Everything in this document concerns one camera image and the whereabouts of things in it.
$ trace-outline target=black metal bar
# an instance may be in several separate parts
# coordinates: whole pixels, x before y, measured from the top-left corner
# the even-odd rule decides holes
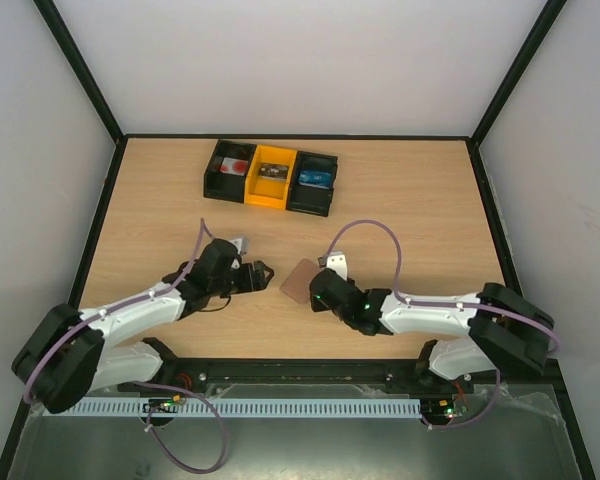
[[[449,382],[430,387],[416,376],[417,360],[292,360],[179,358],[174,375],[183,373],[192,379],[191,389],[204,393],[210,385],[368,385],[390,394],[409,394],[412,398],[442,399],[457,393]],[[486,383],[493,383],[494,378]],[[471,384],[460,380],[471,393]],[[124,392],[156,395],[160,390],[133,383],[119,387]]]
[[[20,443],[20,436],[22,435],[28,416],[29,405],[21,400],[16,415],[13,418],[13,422],[11,423],[7,441],[2,449],[2,455],[0,455],[0,480],[6,480],[9,476],[9,470],[11,470],[11,465],[13,465],[13,459],[18,450],[18,443]]]
[[[595,480],[596,475],[593,471],[593,465],[591,465],[591,459],[587,452],[587,447],[584,444],[582,433],[580,432],[580,426],[576,414],[573,411],[571,400],[569,395],[564,392],[560,395],[556,395],[558,399],[558,406],[560,407],[560,414],[567,425],[567,433],[569,434],[569,440],[571,440],[571,447],[573,448],[573,454],[576,457],[576,463],[580,469],[580,475],[583,480]]]
[[[74,42],[73,37],[64,23],[60,12],[56,8],[56,5],[53,3],[53,0],[33,1],[38,7],[42,18],[47,22],[49,30],[51,30],[56,42],[58,42],[62,53],[64,53],[64,56],[67,58],[76,77],[78,77],[78,80],[82,84],[84,91],[87,93],[89,100],[91,100],[93,107],[96,109],[96,112],[98,112],[102,123],[104,123],[104,126],[109,131],[109,135],[111,135],[114,142],[119,142],[123,137],[122,129],[113,116],[109,105],[107,105],[98,84],[93,78],[87,63],[82,57],[80,50],[78,50],[78,46]]]
[[[480,198],[482,199],[482,205],[484,213],[489,223],[489,229],[491,230],[491,238],[493,239],[493,245],[498,256],[498,262],[500,262],[500,270],[502,270],[502,277],[507,287],[512,289],[518,294],[522,294],[520,288],[520,281],[516,269],[513,265],[513,259],[511,258],[511,251],[509,250],[509,242],[507,236],[504,233],[502,222],[500,221],[500,214],[496,206],[493,192],[491,191],[491,184],[489,183],[489,177],[484,169],[484,163],[480,156],[480,149],[472,142],[467,142],[467,150],[469,151],[469,158],[471,159],[471,166],[473,167],[473,173],[476,177],[478,184],[478,191],[480,192]]]
[[[558,18],[565,3],[567,3],[567,0],[548,0],[540,12],[540,15],[538,15],[536,23],[533,25],[529,35],[527,35],[522,47],[520,47],[518,55],[516,55],[511,67],[509,67],[509,71],[505,75],[504,80],[502,80],[500,87],[498,87],[498,90],[482,116],[482,120],[480,120],[478,127],[475,132],[473,132],[471,139],[478,147],[486,138],[487,133],[489,133],[489,130],[496,121],[500,111],[505,103],[507,103],[513,90],[516,88],[520,77],[522,77],[522,74],[529,66],[529,63],[531,63],[531,60],[538,51],[542,41],[547,36],[547,33],[549,33],[553,22]]]
[[[120,165],[122,164],[122,157],[124,156],[125,148],[127,147],[127,138],[122,137],[121,141],[116,145],[116,149],[113,152],[113,158],[111,159],[111,165],[107,172],[107,178],[104,181],[102,187],[102,194],[96,207],[96,214],[93,217],[91,228],[87,236],[87,243],[85,244],[82,258],[78,266],[78,272],[69,294],[69,305],[74,308],[78,308],[80,305],[80,299],[84,292],[84,287],[87,284],[87,277],[89,276],[89,270],[91,268],[91,262],[93,256],[96,253],[96,246],[98,245],[98,239],[100,238],[100,232],[102,231],[102,225],[107,215],[107,209],[109,208],[109,202],[113,195],[113,187],[116,184],[118,178],[118,172],[120,171]]]
[[[225,139],[282,139],[282,140],[429,140],[466,142],[466,135],[346,135],[346,134],[287,134],[287,133],[129,133],[127,138],[225,138]]]

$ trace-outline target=black bin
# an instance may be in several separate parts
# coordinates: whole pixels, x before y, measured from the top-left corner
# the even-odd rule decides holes
[[[303,170],[329,173],[331,175],[331,185],[327,188],[301,185],[299,178]],[[289,186],[289,195],[287,196],[287,210],[312,213],[323,217],[328,216],[337,171],[338,157],[298,152]]]
[[[219,140],[204,172],[203,195],[207,198],[244,203],[244,188],[256,145]],[[220,171],[225,158],[245,160],[244,175]]]

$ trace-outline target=black frame edge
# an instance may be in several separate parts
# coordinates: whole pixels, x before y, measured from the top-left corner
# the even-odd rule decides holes
[[[9,471],[18,451],[20,436],[29,417],[29,409],[29,405],[20,400],[20,405],[18,405],[18,410],[16,410],[16,415],[11,423],[11,429],[0,455],[0,480],[6,480],[9,476]]]
[[[478,144],[472,140],[467,141],[467,150],[469,151],[469,158],[471,159],[471,166],[476,177],[476,183],[478,184],[478,190],[480,191],[480,198],[482,199],[482,205],[484,208],[487,222],[489,223],[489,230],[491,231],[491,237],[493,239],[493,245],[498,256],[498,262],[500,263],[500,269],[502,270],[502,277],[504,278],[505,285],[516,293],[522,295],[520,281],[516,273],[513,259],[511,257],[511,251],[509,249],[509,242],[504,232],[500,214],[496,207],[495,198],[491,190],[491,184],[489,177],[487,176],[480,155],[480,148]],[[480,375],[474,375],[474,378],[480,378]],[[507,378],[507,382],[517,383],[517,379]],[[569,393],[564,384],[562,371],[557,360],[548,360],[547,366],[545,367],[545,375],[540,379],[541,383],[550,383],[558,399],[558,407],[560,408],[560,414],[567,425],[567,433],[569,434],[569,440],[573,448],[573,453],[576,458],[576,463],[580,469],[580,474],[584,480],[595,480],[595,473],[593,466],[591,465],[591,459],[587,452],[582,434],[580,433],[580,427],[578,426],[578,420],[576,419],[571,400],[569,399]]]
[[[91,262],[93,261],[93,256],[96,252],[96,246],[98,244],[100,232],[102,231],[102,225],[104,224],[104,219],[109,208],[109,202],[111,201],[111,196],[113,195],[113,188],[116,183],[116,178],[118,177],[118,172],[120,171],[120,165],[122,164],[122,158],[124,156],[126,146],[127,139],[126,137],[122,137],[122,139],[116,145],[115,151],[113,152],[111,165],[109,166],[107,177],[104,181],[104,186],[102,187],[102,193],[100,194],[100,199],[98,200],[98,206],[96,207],[91,228],[89,229],[89,234],[87,235],[87,241],[85,243],[82,257],[80,258],[80,263],[78,264],[78,270],[71,288],[71,293],[69,294],[68,303],[74,308],[78,308],[82,293],[84,292],[84,287],[86,285],[89,270],[91,268]],[[16,411],[15,417],[11,424],[11,429],[9,430],[7,440],[4,448],[2,449],[2,455],[0,456],[0,480],[4,480],[9,476],[9,470],[11,470],[11,466],[18,449],[18,444],[20,443],[20,436],[22,435],[22,430],[24,429],[27,417],[29,415],[29,410],[29,405],[23,401],[20,401],[20,405],[18,406],[18,410]]]
[[[80,306],[80,299],[84,292],[84,287],[87,284],[87,278],[89,271],[91,270],[91,262],[96,253],[96,247],[98,240],[100,239],[100,232],[102,232],[102,226],[104,225],[104,219],[107,216],[107,210],[109,209],[109,202],[113,195],[113,189],[118,178],[118,172],[120,171],[120,165],[122,165],[122,158],[124,157],[124,151],[127,148],[127,138],[123,137],[122,140],[116,145],[116,149],[113,152],[113,158],[111,159],[111,165],[107,172],[107,178],[104,181],[102,187],[102,193],[100,194],[100,200],[98,200],[98,206],[96,207],[96,213],[93,216],[91,222],[91,228],[87,235],[87,241],[84,246],[82,257],[80,258],[80,264],[78,265],[78,271],[76,278],[73,281],[71,287],[71,293],[69,294],[69,305],[74,308]]]
[[[33,0],[114,142],[124,136],[53,0]]]
[[[215,139],[280,139],[280,140],[432,140],[466,142],[466,135],[347,135],[347,134],[287,134],[287,133],[129,133],[127,138],[215,138]]]
[[[482,199],[484,213],[487,217],[487,222],[489,223],[489,230],[491,231],[491,238],[493,239],[493,245],[496,250],[496,255],[498,256],[504,283],[507,287],[521,295],[522,289],[520,287],[520,281],[518,280],[518,274],[513,265],[511,251],[509,250],[509,242],[504,233],[504,227],[500,220],[489,177],[487,176],[482,156],[480,155],[480,149],[475,142],[469,140],[467,141],[467,150],[469,152],[469,158],[471,159],[473,173],[476,177],[476,183],[478,184],[478,191],[480,192],[480,198]]]
[[[513,93],[520,78],[531,63],[531,60],[566,3],[567,0],[547,0],[529,35],[527,35],[527,38],[520,47],[516,58],[509,67],[502,83],[498,87],[491,103],[489,103],[487,110],[484,112],[480,123],[478,123],[476,130],[471,136],[471,139],[478,147],[486,138],[489,130],[495,123],[511,93]]]

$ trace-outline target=yellow bin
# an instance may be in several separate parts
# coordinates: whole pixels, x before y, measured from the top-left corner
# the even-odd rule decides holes
[[[258,145],[253,155],[251,166],[249,167],[249,173],[247,174],[244,203],[285,210],[287,208],[289,185],[297,154],[296,150],[288,148]],[[287,166],[289,169],[287,170],[286,180],[274,180],[261,176],[260,167],[265,163]]]

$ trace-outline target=white bracket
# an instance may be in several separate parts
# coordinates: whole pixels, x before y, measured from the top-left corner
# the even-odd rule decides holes
[[[347,260],[342,252],[331,252],[327,256],[326,268],[330,268],[338,274],[339,277],[347,280]]]
[[[233,244],[238,249],[238,255],[240,256],[246,255],[247,251],[249,250],[249,239],[244,235],[229,240],[229,243]],[[235,270],[239,267],[240,262],[234,260],[231,264],[231,268]]]

